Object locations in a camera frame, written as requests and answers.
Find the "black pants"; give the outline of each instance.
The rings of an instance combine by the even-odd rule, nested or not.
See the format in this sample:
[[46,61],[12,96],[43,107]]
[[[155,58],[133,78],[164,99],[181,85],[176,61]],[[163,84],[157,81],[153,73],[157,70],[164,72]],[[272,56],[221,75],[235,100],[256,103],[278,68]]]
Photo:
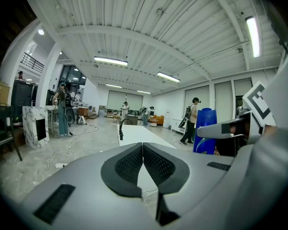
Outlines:
[[181,141],[185,142],[188,139],[188,142],[192,142],[191,138],[194,132],[194,123],[191,123],[189,120],[187,121],[187,131],[184,133]]

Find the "white cable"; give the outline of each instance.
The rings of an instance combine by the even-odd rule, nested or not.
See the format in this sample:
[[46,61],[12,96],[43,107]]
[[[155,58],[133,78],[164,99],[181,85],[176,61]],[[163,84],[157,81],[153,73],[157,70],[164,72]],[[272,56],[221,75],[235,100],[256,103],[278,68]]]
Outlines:
[[90,125],[90,127],[96,128],[97,130],[95,130],[95,131],[90,131],[90,132],[86,132],[86,133],[83,133],[83,134],[79,134],[79,135],[73,136],[73,138],[71,138],[71,140],[69,141],[69,143],[66,144],[66,150],[67,150],[67,151],[59,151],[59,152],[56,152],[56,153],[53,155],[53,158],[52,158],[52,159],[47,159],[47,160],[46,160],[46,165],[47,165],[46,170],[49,169],[49,164],[50,164],[50,163],[53,163],[53,166],[55,167],[54,158],[55,158],[55,156],[56,156],[57,154],[59,154],[59,153],[63,153],[63,152],[66,152],[66,153],[67,153],[67,155],[68,155],[68,163],[70,163],[70,158],[69,158],[69,156],[70,156],[70,153],[72,153],[72,154],[73,154],[73,160],[75,161],[75,160],[76,160],[76,155],[74,154],[73,151],[70,151],[70,148],[77,142],[77,141],[73,141],[73,139],[78,138],[78,136],[81,136],[81,135],[84,135],[84,134],[88,134],[88,133],[92,133],[92,132],[98,131],[98,128],[97,128],[96,126]]

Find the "orange sofa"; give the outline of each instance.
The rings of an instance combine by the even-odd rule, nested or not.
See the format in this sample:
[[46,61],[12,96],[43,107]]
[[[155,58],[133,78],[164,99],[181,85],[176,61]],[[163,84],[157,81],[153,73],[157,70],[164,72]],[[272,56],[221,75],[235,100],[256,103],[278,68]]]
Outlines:
[[161,116],[153,115],[152,119],[157,120],[157,125],[163,125],[163,121],[164,121],[163,115],[161,115]]

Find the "floor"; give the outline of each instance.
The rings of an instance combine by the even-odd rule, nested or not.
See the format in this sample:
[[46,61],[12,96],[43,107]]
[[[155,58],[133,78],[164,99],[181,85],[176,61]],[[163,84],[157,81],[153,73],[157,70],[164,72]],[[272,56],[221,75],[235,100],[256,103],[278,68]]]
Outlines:
[[[118,146],[117,122],[113,118],[99,117],[87,122],[89,125],[98,127],[98,131],[94,132],[96,129],[89,125],[72,125],[70,131],[74,135],[84,134],[74,137],[60,137],[55,134],[54,137],[50,137],[50,143],[40,150],[33,150],[24,145],[20,147],[22,162],[19,161],[15,150],[5,154],[0,162],[1,192],[19,203],[33,188],[58,171],[54,164],[50,163],[48,167],[46,162],[52,159],[55,153],[62,152],[55,156],[54,163],[67,163],[68,159],[70,161],[74,159],[74,155],[77,159]],[[176,148],[192,152],[192,145],[184,146],[178,142],[182,134],[171,132],[161,126],[147,126],[146,128]],[[68,156],[64,152],[67,147],[74,152],[74,155],[70,152]],[[143,192],[142,198],[143,203],[154,216],[157,190]]]

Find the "railing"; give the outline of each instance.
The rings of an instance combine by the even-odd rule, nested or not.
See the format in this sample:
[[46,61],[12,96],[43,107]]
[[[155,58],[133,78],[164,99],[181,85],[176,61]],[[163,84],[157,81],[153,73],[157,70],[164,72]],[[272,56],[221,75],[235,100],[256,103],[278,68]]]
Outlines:
[[24,53],[24,56],[20,62],[40,73],[42,73],[44,68],[44,65],[42,63],[28,55],[26,52]]

